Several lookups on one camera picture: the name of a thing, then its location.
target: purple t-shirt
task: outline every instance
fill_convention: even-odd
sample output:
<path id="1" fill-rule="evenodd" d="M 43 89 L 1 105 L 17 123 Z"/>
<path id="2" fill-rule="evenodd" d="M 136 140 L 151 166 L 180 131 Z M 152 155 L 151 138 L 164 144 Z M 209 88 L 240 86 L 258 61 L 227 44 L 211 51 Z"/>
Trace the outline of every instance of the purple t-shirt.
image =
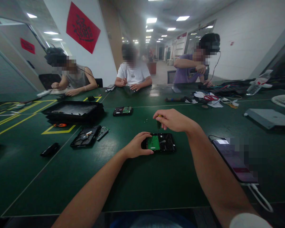
<path id="1" fill-rule="evenodd" d="M 180 59 L 193 60 L 193 54 L 182 55 L 182 56 L 180 56 Z M 173 83 L 196 82 L 197 78 L 199 76 L 202 76 L 202 74 L 199 74 L 199 73 L 190 74 L 191 69 L 192 68 L 177 68 Z"/>

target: workbench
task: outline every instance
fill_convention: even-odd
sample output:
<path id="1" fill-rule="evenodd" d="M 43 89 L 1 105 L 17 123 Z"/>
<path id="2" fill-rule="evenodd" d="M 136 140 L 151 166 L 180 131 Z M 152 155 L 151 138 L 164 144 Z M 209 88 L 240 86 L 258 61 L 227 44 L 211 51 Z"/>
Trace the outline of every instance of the workbench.
<path id="1" fill-rule="evenodd" d="M 110 128 L 109 133 L 82 149 L 70 147 L 82 126 L 53 128 L 41 113 L 57 102 L 56 95 L 33 102 L 19 110 L 20 114 L 0 116 L 0 217 L 60 214 L 86 182 L 137 133 L 157 133 L 156 120 L 152 119 L 156 110 L 172 108 L 199 123 L 207 135 L 237 140 L 244 162 L 258 176 L 261 193 L 271 203 L 285 202 L 285 133 L 266 130 L 243 116 L 249 108 L 274 109 L 285 115 L 285 108 L 270 100 L 285 94 L 285 90 L 260 91 L 244 97 L 238 101 L 238 109 L 225 104 L 223 108 L 205 109 L 201 104 L 165 101 L 166 97 L 189 96 L 198 91 L 197 84 L 178 84 L 181 93 L 174 93 L 171 86 L 152 85 L 137 93 L 125 88 L 107 93 L 105 88 L 98 88 L 68 98 L 84 101 L 95 96 L 104 105 L 105 116 L 95 125 Z M 36 94 L 4 94 L 0 101 L 34 98 Z M 119 106 L 132 106 L 133 114 L 113 117 Z M 177 152 L 128 159 L 116 178 L 104 212 L 209 206 L 185 133 L 165 132 L 173 134 Z M 52 157 L 41 157 L 40 153 L 55 142 L 61 149 Z"/>

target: hand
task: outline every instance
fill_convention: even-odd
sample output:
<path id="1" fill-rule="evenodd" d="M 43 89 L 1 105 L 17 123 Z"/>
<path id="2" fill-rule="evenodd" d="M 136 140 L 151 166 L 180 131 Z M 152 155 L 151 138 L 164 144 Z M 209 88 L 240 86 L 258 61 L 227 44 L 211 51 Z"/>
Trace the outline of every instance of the hand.
<path id="1" fill-rule="evenodd" d="M 205 81 L 204 83 L 203 83 L 203 85 L 205 86 L 205 85 L 207 85 L 207 87 L 211 87 L 211 86 L 213 86 L 213 83 L 211 82 L 211 81 Z"/>
<path id="2" fill-rule="evenodd" d="M 130 89 L 138 91 L 141 89 L 141 85 L 140 84 L 130 85 Z"/>
<path id="3" fill-rule="evenodd" d="M 195 67 L 195 69 L 200 74 L 205 74 L 206 73 L 206 66 L 205 65 L 197 65 Z"/>
<path id="4" fill-rule="evenodd" d="M 150 149 L 142 149 L 142 142 L 148 138 L 152 137 L 149 132 L 141 132 L 129 142 L 121 151 L 125 154 L 126 158 L 135 158 L 140 155 L 150 155 L 154 151 Z"/>
<path id="5" fill-rule="evenodd" d="M 122 80 L 121 80 L 121 85 L 122 85 L 122 86 L 126 86 L 127 83 L 128 83 L 127 79 L 122 79 Z"/>
<path id="6" fill-rule="evenodd" d="M 58 82 L 54 82 L 54 83 L 52 84 L 52 88 L 53 88 L 53 89 L 59 89 L 59 88 L 60 88 L 59 83 L 58 83 Z"/>
<path id="7" fill-rule="evenodd" d="M 157 110 L 153 116 L 153 119 L 161 122 L 161 126 L 164 130 L 169 128 L 176 132 L 189 132 L 192 130 L 192 128 L 198 126 L 195 121 L 186 117 L 175 109 Z"/>
<path id="8" fill-rule="evenodd" d="M 73 89 L 73 90 L 69 90 L 66 92 L 66 96 L 70 96 L 70 97 L 74 97 L 76 95 L 78 95 L 80 93 L 79 88 L 78 89 Z"/>

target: scissors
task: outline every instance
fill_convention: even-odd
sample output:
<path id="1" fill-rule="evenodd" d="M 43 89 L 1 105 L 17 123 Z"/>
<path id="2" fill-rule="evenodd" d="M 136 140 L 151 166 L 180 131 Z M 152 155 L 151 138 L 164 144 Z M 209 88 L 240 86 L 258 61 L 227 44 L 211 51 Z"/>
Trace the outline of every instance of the scissors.
<path id="1" fill-rule="evenodd" d="M 206 95 L 206 96 L 204 96 L 204 100 L 206 100 L 206 101 L 216 101 L 216 100 L 219 100 L 219 98 L 217 96 L 213 96 L 213 95 Z"/>

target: water bottle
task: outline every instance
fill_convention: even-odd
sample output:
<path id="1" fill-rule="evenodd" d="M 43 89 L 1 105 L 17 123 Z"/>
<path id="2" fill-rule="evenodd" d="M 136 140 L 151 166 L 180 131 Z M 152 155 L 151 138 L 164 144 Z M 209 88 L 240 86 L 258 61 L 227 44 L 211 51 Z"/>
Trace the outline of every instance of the water bottle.
<path id="1" fill-rule="evenodd" d="M 261 74 L 255 81 L 251 82 L 251 86 L 247 89 L 246 95 L 255 95 L 269 79 L 272 70 L 266 70 L 264 74 Z"/>

